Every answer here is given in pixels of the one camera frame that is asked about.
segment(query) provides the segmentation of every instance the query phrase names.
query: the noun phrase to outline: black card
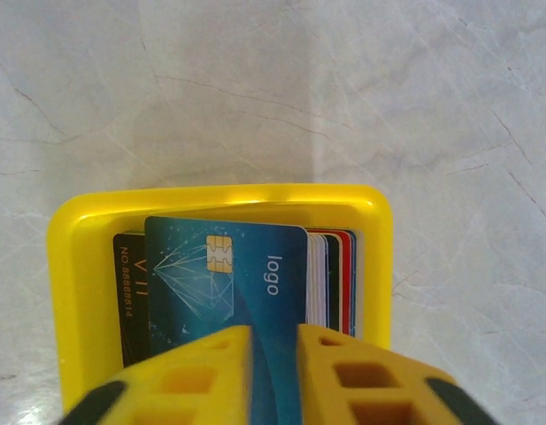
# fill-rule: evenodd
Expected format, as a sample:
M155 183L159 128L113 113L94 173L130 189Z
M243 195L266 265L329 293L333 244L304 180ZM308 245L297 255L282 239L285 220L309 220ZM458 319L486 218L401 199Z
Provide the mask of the black card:
M113 237L123 367L150 356L144 240L144 235L132 233L120 233Z
M329 307L327 312L328 327L340 330L340 243L337 237L324 235L327 239L327 266Z

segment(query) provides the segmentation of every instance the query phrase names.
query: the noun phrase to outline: marble surface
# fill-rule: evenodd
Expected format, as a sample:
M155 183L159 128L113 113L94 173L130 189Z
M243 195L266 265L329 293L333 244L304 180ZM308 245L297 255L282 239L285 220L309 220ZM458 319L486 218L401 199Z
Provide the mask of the marble surface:
M0 423L60 415L61 203L252 182L381 189L394 349L546 423L546 0L0 1Z

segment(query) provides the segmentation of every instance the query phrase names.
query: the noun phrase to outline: red card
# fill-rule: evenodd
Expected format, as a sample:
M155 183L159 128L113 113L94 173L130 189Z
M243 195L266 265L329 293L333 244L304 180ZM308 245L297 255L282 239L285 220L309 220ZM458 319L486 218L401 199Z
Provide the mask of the red card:
M321 233L337 236L342 241L342 282L340 288L340 330L346 335L351 332L351 236L342 230L331 228L307 228L310 233Z

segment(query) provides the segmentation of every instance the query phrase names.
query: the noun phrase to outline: credit card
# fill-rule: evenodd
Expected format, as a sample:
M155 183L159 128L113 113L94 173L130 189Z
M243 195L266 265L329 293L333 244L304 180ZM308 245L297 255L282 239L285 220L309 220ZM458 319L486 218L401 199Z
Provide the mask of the credit card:
M327 268L328 268L328 309L327 326L333 330L340 330L340 282L342 280L341 251L342 241L333 235L323 235L327 241Z
M319 288L319 321L320 326L327 325L327 241L323 235L316 235L318 238L318 281Z
M365 237L363 232L354 229L356 243L356 296L355 296L355 337L363 338L365 308Z
M322 316L325 314L322 304L322 279L324 274L321 256L324 254L324 246L319 235L309 234L308 244L311 246L311 260L309 264L308 288L311 293L311 305L308 316L310 323L322 324Z
M296 327L306 319L306 231L149 217L145 243L152 353L251 325L251 423L302 423Z
M357 316L357 286L358 286L358 262L357 262L357 245L358 240L354 231L343 230L351 239L351 312L350 312L350 335L356 335L356 316Z
M318 286L316 285L316 280L318 279L318 270L316 268L316 258L318 256L318 249L316 245L316 239L313 235L308 235L309 257L306 275L306 323L309 324L317 323Z
M149 304L144 236L113 237L123 367L150 357Z
M324 312L325 312L325 323L324 326L327 328L327 325L329 323L329 250L328 250L328 244L327 244L327 237L322 235L322 240L324 243L324 291L326 293L326 300L324 304Z

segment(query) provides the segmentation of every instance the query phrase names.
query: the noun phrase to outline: gold chip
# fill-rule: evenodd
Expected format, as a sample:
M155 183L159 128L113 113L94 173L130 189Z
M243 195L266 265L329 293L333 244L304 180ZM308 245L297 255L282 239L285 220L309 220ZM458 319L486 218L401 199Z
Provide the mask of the gold chip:
M205 238L208 270L217 273L234 271L233 241L229 236L208 235Z

